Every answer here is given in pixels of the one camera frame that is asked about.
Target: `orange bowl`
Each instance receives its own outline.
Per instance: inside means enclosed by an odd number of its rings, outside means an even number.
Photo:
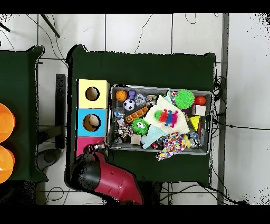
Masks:
[[[6,140],[15,127],[15,117],[3,104],[0,104],[0,142]]]
[[[11,176],[14,163],[13,153],[0,146],[0,183],[5,182]]]

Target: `yellow box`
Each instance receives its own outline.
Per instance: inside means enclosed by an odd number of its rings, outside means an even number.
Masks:
[[[79,108],[108,108],[109,89],[105,80],[79,79]]]

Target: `green toy with eyes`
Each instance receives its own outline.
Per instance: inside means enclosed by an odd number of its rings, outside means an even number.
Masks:
[[[142,118],[137,118],[132,122],[131,127],[133,128],[134,133],[139,135],[146,135],[148,132],[149,124]]]

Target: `pink box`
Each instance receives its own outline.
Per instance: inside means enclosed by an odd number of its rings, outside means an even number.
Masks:
[[[83,154],[83,149],[88,145],[104,141],[104,137],[78,137],[76,156]]]

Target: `dark green tablecloth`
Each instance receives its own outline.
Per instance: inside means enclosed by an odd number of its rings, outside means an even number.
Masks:
[[[86,52],[82,45],[68,53],[70,64],[68,111],[71,121],[70,148],[74,148],[76,79],[107,80],[109,84],[192,89],[213,92],[215,55],[154,55],[113,52]],[[158,162],[155,153],[113,150],[114,164],[133,172],[137,180],[199,181],[209,185],[209,155],[174,155]],[[74,150],[67,153],[67,161],[74,160]]]
[[[11,136],[0,143],[15,157],[9,180],[45,181],[35,165],[37,146],[36,63],[44,48],[26,52],[0,51],[0,103],[14,114],[16,126]]]

